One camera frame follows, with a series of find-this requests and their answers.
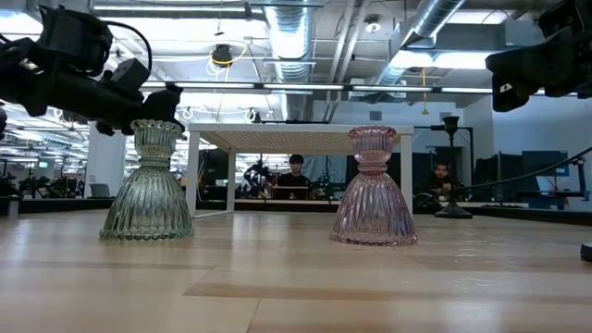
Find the white frame structure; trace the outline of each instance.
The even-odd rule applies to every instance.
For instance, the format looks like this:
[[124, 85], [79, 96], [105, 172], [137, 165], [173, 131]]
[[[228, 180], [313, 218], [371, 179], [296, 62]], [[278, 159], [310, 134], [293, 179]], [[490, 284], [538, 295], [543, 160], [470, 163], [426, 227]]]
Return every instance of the white frame structure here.
[[[234, 191], [228, 191], [226, 211], [196, 215], [196, 175], [201, 138], [228, 153], [228, 188], [234, 189], [237, 153], [353, 154], [352, 140], [348, 138], [348, 133], [355, 127], [323, 124], [190, 124], [186, 200], [191, 216], [199, 218], [234, 212]], [[395, 144], [401, 147], [401, 192], [407, 206], [413, 207], [413, 126], [391, 127], [397, 132]]]

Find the black candlestick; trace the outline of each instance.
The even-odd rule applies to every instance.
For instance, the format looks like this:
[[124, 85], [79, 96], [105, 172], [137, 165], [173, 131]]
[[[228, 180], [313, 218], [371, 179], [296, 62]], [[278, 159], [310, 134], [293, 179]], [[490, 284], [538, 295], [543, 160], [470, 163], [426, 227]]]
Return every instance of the black candlestick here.
[[462, 209], [456, 204], [456, 197], [454, 193], [454, 183], [456, 182], [456, 168], [454, 163], [454, 133], [459, 129], [459, 118], [458, 117], [444, 117], [444, 130], [448, 133], [450, 139], [450, 154], [449, 154], [449, 166], [451, 168], [450, 173], [450, 200], [448, 205], [441, 211], [434, 214], [435, 217], [444, 218], [473, 218], [473, 216]]

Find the white column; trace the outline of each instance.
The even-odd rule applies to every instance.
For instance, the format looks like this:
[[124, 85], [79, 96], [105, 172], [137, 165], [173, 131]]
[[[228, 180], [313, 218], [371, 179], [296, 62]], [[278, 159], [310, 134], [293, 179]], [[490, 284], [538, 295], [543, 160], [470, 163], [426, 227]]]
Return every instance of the white column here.
[[185, 200], [191, 217], [195, 217], [197, 204], [197, 182], [200, 165], [200, 132], [191, 132], [189, 136], [189, 159], [187, 161], [187, 176], [185, 183]]
[[111, 196], [116, 196], [123, 185], [123, 171], [126, 166], [126, 137], [116, 132], [112, 137], [99, 133], [89, 123], [89, 154], [86, 163], [84, 196], [90, 197], [91, 184], [107, 184]]
[[401, 135], [401, 193], [413, 213], [413, 135]]
[[226, 210], [234, 212], [234, 191], [237, 187], [237, 150], [231, 147], [228, 150], [228, 192], [226, 197]]

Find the silver duct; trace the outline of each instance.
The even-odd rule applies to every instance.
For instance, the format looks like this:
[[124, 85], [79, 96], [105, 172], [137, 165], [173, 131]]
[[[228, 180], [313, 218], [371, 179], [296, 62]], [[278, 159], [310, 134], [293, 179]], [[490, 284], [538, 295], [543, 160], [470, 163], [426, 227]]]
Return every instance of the silver duct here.
[[375, 78], [373, 84], [393, 85], [401, 78], [407, 68], [398, 66], [394, 61], [394, 56], [399, 52], [402, 46], [415, 43], [422, 39], [435, 37], [440, 29], [452, 17], [463, 4], [465, 0], [422, 0], [417, 8], [417, 14], [411, 18], [412, 25], [409, 30], [397, 26], [393, 32], [393, 40], [397, 41], [393, 45], [395, 54], [390, 63], [382, 70], [379, 76]]
[[[305, 60], [310, 55], [311, 22], [313, 11], [308, 7], [271, 6], [265, 8], [269, 23], [269, 42], [274, 58]], [[280, 82], [308, 82], [311, 66], [298, 63], [277, 63], [276, 75]], [[286, 94], [287, 120], [310, 121], [313, 113], [308, 95]]]

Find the black hair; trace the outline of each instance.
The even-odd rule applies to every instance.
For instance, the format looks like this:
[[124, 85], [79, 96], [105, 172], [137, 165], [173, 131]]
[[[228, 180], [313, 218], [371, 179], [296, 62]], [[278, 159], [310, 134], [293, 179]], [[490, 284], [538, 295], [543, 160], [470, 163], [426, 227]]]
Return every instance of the black hair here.
[[444, 166], [444, 167], [446, 167], [447, 170], [450, 170], [450, 167], [448, 166], [448, 163], [446, 163], [446, 162], [436, 162], [434, 164], [434, 170], [436, 170], [436, 168], [438, 166]]
[[299, 154], [294, 154], [290, 156], [289, 162], [290, 164], [304, 164], [304, 157], [302, 157], [302, 155]]

